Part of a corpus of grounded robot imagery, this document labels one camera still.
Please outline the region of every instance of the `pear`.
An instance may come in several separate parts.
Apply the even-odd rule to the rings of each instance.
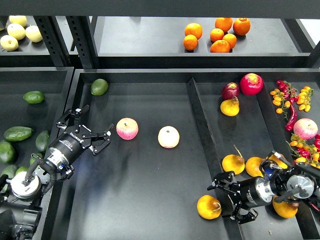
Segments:
[[[220,105],[221,112],[229,117],[236,116],[239,111],[239,100],[236,96],[233,96],[231,99],[224,100]]]

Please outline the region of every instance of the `pink apple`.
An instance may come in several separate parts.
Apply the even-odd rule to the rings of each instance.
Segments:
[[[164,126],[160,129],[158,134],[158,141],[162,147],[166,149],[172,149],[178,145],[179,140],[179,132],[173,126]]]
[[[124,140],[134,139],[139,131],[138,123],[130,117],[122,118],[118,121],[115,128],[120,138]]]

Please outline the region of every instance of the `red apple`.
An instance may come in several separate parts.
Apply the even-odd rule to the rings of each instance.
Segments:
[[[227,85],[224,86],[224,88],[221,91],[221,97],[223,100],[230,100],[233,96],[238,97],[239,96],[239,86],[238,84],[234,82],[230,82]]]
[[[137,136],[139,128],[138,123],[130,118],[124,117],[116,124],[116,133],[124,140],[131,140]]]
[[[172,149],[178,145],[179,140],[179,132],[173,126],[164,126],[160,129],[158,134],[158,141],[162,147],[166,149]]]
[[[264,87],[264,80],[255,73],[248,73],[241,78],[239,85],[244,95],[255,95]]]
[[[309,118],[301,118],[295,122],[293,132],[300,138],[309,140],[318,134],[318,126]]]

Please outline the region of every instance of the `metal frame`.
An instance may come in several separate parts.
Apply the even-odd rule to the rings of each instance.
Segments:
[[[55,67],[71,66],[71,60],[64,38],[55,16],[34,16],[43,41]]]
[[[73,43],[84,69],[100,68],[94,31],[88,16],[66,16]]]

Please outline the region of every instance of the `orange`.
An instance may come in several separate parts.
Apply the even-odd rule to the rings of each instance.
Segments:
[[[239,36],[246,35],[250,30],[251,24],[248,18],[238,18],[233,23],[233,31]]]
[[[210,39],[212,42],[222,40],[224,35],[225,35],[224,31],[222,31],[220,28],[214,28],[210,32]]]
[[[272,205],[276,213],[285,219],[294,217],[298,212],[299,203],[288,203],[284,201],[281,203],[277,203],[275,202],[275,198],[277,197],[278,196],[274,196],[274,198],[272,199]]]
[[[211,53],[229,53],[230,45],[225,40],[215,41],[210,47]]]
[[[202,33],[202,26],[199,23],[189,23],[184,29],[184,34],[186,36],[192,34],[196,37],[196,39],[200,39]]]
[[[183,39],[183,46],[188,51],[194,50],[197,47],[197,45],[198,39],[192,34],[185,36],[185,38]]]
[[[275,155],[272,155],[271,157],[269,157],[269,159],[275,161],[283,169],[287,169],[288,168],[288,165],[285,164],[283,161],[281,161],[279,158],[277,158]]]
[[[232,27],[233,20],[231,17],[217,17],[214,26],[223,32],[228,32]]]
[[[248,159],[245,163],[245,170],[251,177],[263,177],[261,171],[259,170],[260,164],[263,162],[263,158],[253,156]]]
[[[233,49],[237,43],[237,37],[235,35],[233,35],[232,33],[228,33],[228,34],[224,35],[222,40],[225,40],[228,42],[230,49]]]
[[[222,168],[225,172],[234,171],[235,175],[245,170],[245,160],[239,155],[229,154],[222,160]]]
[[[204,219],[216,219],[221,214],[221,204],[219,200],[210,195],[200,197],[196,204],[196,209]]]

